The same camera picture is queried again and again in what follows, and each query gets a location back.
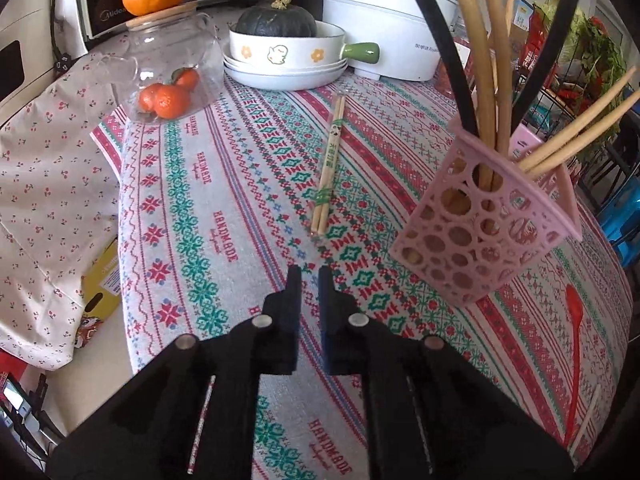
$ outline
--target bowl handle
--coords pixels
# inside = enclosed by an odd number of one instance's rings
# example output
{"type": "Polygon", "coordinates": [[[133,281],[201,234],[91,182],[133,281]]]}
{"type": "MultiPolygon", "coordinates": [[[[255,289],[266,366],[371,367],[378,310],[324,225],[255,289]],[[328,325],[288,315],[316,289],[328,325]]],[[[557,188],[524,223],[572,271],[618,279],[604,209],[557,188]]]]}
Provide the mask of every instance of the bowl handle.
{"type": "Polygon", "coordinates": [[[375,64],[380,60],[380,47],[377,43],[346,44],[340,53],[340,59],[348,57],[363,63],[375,64]]]}

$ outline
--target tablecloth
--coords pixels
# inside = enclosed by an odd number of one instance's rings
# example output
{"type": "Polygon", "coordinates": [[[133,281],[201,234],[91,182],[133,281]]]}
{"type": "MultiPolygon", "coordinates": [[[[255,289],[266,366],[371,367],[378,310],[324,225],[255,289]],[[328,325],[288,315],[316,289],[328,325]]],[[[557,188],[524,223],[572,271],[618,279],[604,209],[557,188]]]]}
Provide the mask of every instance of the tablecloth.
{"type": "Polygon", "coordinates": [[[588,211],[580,207],[582,243],[566,240],[467,308],[445,304],[387,253],[451,144],[453,113],[428,84],[347,71],[300,92],[227,80],[225,94],[195,116],[158,128],[127,123],[117,110],[94,130],[121,171],[120,270],[135,370],[181,333],[225,333],[284,286],[288,265],[303,269],[298,371],[262,378],[254,478],[366,478],[360,380],[321,370],[322,264],[393,332],[442,336],[559,441],[572,396],[564,294],[573,284],[585,307],[577,427],[602,388],[577,461],[591,449],[620,376],[632,303],[588,211]],[[315,238],[308,223],[338,88],[348,100],[330,227],[315,238]]]}

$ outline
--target cardboard box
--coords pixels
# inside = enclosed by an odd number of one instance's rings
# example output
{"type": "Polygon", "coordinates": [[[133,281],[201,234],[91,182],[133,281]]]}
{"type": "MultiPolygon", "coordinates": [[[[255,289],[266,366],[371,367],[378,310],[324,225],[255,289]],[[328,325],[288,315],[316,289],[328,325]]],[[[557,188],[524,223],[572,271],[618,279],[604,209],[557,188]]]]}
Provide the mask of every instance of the cardboard box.
{"type": "Polygon", "coordinates": [[[520,57],[522,47],[527,43],[529,35],[529,19],[533,14],[533,6],[526,0],[513,1],[513,23],[509,33],[511,41],[511,59],[520,57]]]}
{"type": "Polygon", "coordinates": [[[86,304],[76,332],[76,348],[85,346],[104,320],[116,310],[121,301],[120,293],[116,238],[96,260],[82,281],[82,294],[86,304]]]}

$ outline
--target white ceramic bowl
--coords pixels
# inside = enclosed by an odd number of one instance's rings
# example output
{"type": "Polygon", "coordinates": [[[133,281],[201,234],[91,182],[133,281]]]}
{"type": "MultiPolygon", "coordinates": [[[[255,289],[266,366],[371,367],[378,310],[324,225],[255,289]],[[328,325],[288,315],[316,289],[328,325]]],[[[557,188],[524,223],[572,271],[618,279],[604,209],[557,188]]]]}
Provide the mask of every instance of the white ceramic bowl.
{"type": "Polygon", "coordinates": [[[310,66],[308,68],[284,68],[279,65],[272,66],[254,66],[249,63],[245,63],[242,61],[238,61],[237,59],[233,59],[230,55],[229,44],[222,44],[222,52],[225,59],[225,64],[231,68],[235,68],[240,72],[247,72],[251,74],[259,74],[259,75],[281,75],[281,74],[306,74],[306,73],[318,73],[324,72],[327,70],[334,70],[344,66],[347,63],[346,59],[341,59],[340,61],[336,61],[335,63],[331,63],[328,65],[320,65],[320,66],[310,66]]]}
{"type": "Polygon", "coordinates": [[[325,22],[318,24],[315,38],[278,38],[238,34],[235,25],[229,30],[231,57],[254,66],[308,68],[357,59],[377,63],[380,48],[375,43],[345,44],[344,30],[325,22]]]}
{"type": "Polygon", "coordinates": [[[326,66],[319,66],[318,68],[311,68],[311,69],[301,68],[300,70],[287,70],[286,72],[276,72],[261,66],[251,66],[247,63],[243,63],[242,65],[236,65],[236,64],[231,64],[226,60],[224,61],[224,66],[229,67],[230,69],[235,70],[236,72],[244,72],[245,74],[286,77],[286,76],[297,76],[297,75],[317,75],[317,74],[323,74],[326,72],[332,72],[334,70],[339,70],[347,66],[347,60],[343,59],[342,61],[338,61],[338,63],[333,63],[332,65],[326,65],[326,66]]]}
{"type": "Polygon", "coordinates": [[[260,75],[240,72],[229,65],[225,65],[225,72],[231,79],[243,85],[251,86],[252,88],[293,92],[295,90],[309,90],[311,88],[318,88],[319,86],[327,85],[338,79],[346,68],[347,65],[345,63],[341,68],[321,73],[301,75],[260,75]]]}

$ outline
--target red plastic spoon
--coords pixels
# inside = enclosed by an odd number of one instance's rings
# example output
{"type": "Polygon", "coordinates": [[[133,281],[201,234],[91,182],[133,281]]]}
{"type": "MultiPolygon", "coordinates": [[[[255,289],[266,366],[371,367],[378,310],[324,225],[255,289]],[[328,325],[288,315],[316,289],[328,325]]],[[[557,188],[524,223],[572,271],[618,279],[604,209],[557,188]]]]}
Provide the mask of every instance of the red plastic spoon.
{"type": "Polygon", "coordinates": [[[584,307],[578,291],[573,285],[567,285],[564,290],[564,298],[571,316],[571,324],[574,327],[574,384],[571,392],[571,404],[566,418],[566,433],[563,445],[567,447],[574,433],[575,411],[578,407],[578,390],[580,386],[580,323],[584,315],[584,307]]]}

